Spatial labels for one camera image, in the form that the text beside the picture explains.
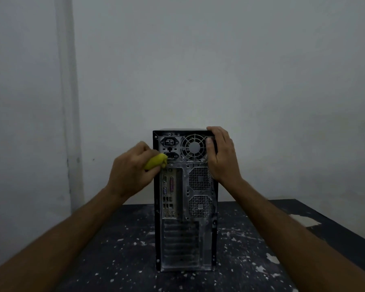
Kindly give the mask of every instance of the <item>black table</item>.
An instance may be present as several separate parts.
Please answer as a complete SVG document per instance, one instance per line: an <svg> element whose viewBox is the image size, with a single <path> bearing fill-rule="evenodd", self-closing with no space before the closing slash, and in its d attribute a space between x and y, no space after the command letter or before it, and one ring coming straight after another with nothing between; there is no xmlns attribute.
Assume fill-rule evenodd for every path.
<svg viewBox="0 0 365 292"><path fill-rule="evenodd" d="M308 229L365 270L365 239L303 203L272 200L287 214L308 216ZM124 205L93 237L56 292L297 291L236 202L220 202L216 271L158 273L153 205Z"/></svg>

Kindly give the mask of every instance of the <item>fan grille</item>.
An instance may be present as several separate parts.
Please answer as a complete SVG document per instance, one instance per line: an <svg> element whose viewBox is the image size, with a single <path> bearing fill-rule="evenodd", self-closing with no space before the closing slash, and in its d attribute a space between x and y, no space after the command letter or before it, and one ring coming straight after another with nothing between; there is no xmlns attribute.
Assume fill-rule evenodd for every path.
<svg viewBox="0 0 365 292"><path fill-rule="evenodd" d="M193 196L189 200L189 213L195 218L205 218L212 213L212 200L208 196Z"/></svg>
<svg viewBox="0 0 365 292"><path fill-rule="evenodd" d="M189 186L192 190L208 190L212 185L212 176L207 167L196 167L189 172Z"/></svg>
<svg viewBox="0 0 365 292"><path fill-rule="evenodd" d="M197 152L191 151L190 147L200 146ZM181 142L181 153L186 160L203 162L207 158L205 150L205 138L199 134L191 134L183 138Z"/></svg>

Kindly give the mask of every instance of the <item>computer case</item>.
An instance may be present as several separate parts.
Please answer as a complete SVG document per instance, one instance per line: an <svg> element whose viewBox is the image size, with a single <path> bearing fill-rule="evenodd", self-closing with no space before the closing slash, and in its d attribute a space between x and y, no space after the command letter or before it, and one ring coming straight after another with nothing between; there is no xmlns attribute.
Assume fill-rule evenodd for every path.
<svg viewBox="0 0 365 292"><path fill-rule="evenodd" d="M207 137L214 139L208 130L153 131L153 148L168 156L154 178L158 271L216 268L218 182L208 170Z"/></svg>

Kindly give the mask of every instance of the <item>white paint speck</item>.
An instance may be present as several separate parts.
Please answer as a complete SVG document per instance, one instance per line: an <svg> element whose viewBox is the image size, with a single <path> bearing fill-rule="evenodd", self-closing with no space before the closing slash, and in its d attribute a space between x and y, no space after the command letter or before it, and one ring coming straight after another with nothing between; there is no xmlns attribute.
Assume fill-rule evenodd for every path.
<svg viewBox="0 0 365 292"><path fill-rule="evenodd" d="M277 259L276 256L272 256L269 253L266 253L266 258L268 258L271 262L275 263L275 264L279 264L280 261Z"/></svg>
<svg viewBox="0 0 365 292"><path fill-rule="evenodd" d="M258 272L260 272L260 273L264 273L264 269L265 269L265 268L263 268L263 267L262 267L262 265L260 265L260 266L256 266L256 271L258 271Z"/></svg>
<svg viewBox="0 0 365 292"><path fill-rule="evenodd" d="M312 226L321 224L320 222L317 222L316 220L314 220L310 217L307 217L307 216L300 216L300 215L295 215L295 214L291 214L290 216L305 227L312 227Z"/></svg>

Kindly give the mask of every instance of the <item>person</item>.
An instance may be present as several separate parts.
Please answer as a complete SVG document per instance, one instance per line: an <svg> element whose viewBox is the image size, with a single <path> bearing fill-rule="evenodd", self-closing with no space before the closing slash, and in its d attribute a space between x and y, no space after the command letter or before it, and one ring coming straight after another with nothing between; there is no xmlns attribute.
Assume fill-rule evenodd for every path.
<svg viewBox="0 0 365 292"><path fill-rule="evenodd" d="M299 291L365 291L365 272L260 195L239 171L234 143L222 127L208 127L209 170L246 212ZM0 291L50 291L96 231L160 171L144 165L159 152L144 142L117 157L107 186L72 216L0 266Z"/></svg>

